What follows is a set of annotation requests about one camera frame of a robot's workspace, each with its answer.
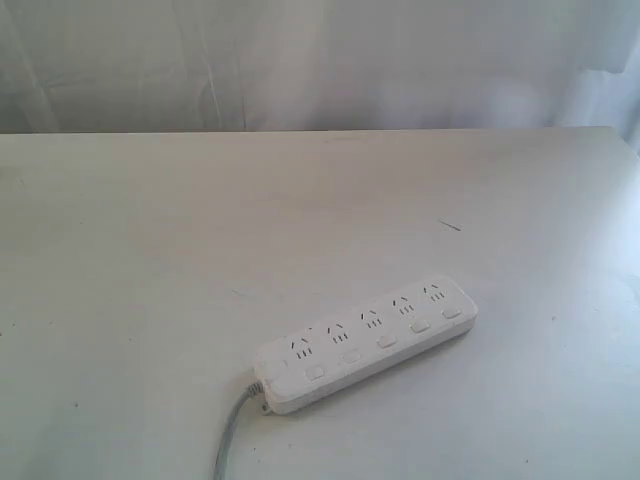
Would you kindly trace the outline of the white five-outlet power strip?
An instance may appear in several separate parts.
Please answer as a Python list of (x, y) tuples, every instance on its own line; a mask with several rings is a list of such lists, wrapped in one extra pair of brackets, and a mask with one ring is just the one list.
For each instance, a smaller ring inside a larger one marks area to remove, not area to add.
[(453, 280), (427, 278), (261, 346), (254, 374), (268, 409), (289, 414), (467, 333), (477, 315)]

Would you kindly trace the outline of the white backdrop curtain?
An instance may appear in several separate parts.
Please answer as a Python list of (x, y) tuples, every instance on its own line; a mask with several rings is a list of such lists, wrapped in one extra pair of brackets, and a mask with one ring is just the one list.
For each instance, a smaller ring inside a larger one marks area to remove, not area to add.
[(5, 1), (5, 133), (609, 126), (635, 1)]

